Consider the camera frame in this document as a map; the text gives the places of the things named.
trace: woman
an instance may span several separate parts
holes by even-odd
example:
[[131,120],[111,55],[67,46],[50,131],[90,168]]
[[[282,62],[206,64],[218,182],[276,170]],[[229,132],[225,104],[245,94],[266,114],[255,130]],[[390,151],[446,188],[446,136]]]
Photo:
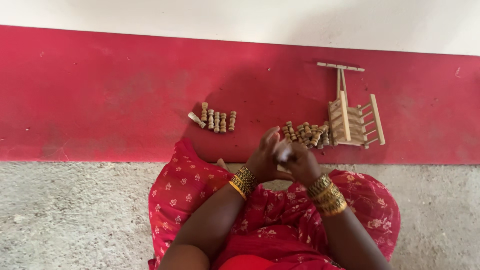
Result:
[[[149,195],[150,270],[390,268],[400,214],[388,190],[365,174],[326,174],[299,144],[282,164],[292,174],[278,171],[278,130],[235,175],[199,159],[190,142],[175,145]],[[294,183],[262,187],[274,179]]]

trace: foot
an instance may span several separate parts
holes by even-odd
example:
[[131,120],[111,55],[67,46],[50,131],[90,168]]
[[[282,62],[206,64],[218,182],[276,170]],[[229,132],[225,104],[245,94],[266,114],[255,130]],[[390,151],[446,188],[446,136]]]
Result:
[[228,167],[227,167],[227,165],[225,164],[225,161],[223,161],[223,159],[218,159],[218,160],[216,161],[216,164],[215,164],[215,165],[218,166],[218,167],[221,167],[221,168],[223,168],[223,169],[225,169],[225,170],[227,170],[228,172],[230,172],[230,170],[228,169]]

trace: white wall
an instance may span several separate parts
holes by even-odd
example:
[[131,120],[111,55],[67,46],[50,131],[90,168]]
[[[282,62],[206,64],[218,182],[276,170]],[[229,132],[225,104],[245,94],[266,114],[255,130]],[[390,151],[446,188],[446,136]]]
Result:
[[0,0],[0,24],[480,55],[480,0]]

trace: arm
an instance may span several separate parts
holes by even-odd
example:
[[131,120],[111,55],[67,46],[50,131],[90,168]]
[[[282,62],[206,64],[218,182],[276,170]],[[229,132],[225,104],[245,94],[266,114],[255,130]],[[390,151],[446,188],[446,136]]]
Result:
[[[273,149],[280,138],[278,130],[279,127],[274,127],[264,134],[260,146],[245,164],[258,183],[293,179],[291,174],[277,171],[274,164]],[[244,198],[232,185],[226,184],[218,190],[188,218],[158,269],[209,269],[210,261],[219,253],[244,204]]]
[[[285,166],[307,188],[327,171],[315,156],[299,144],[292,144],[293,155]],[[375,242],[349,207],[334,216],[322,216],[328,247],[335,261],[346,270],[391,269]]]

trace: hand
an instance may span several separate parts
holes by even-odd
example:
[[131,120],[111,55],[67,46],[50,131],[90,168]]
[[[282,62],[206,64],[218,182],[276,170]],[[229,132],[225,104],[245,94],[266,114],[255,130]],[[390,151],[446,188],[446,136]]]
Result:
[[282,166],[292,172],[297,182],[309,187],[322,174],[331,171],[330,169],[320,167],[314,154],[303,148],[301,144],[292,143],[291,146],[292,154]]
[[274,149],[280,140],[280,135],[277,133],[279,130],[280,128],[276,126],[265,132],[260,140],[260,146],[245,164],[245,167],[252,172],[258,183],[275,179],[294,180],[291,174],[276,169],[277,162],[274,156]]

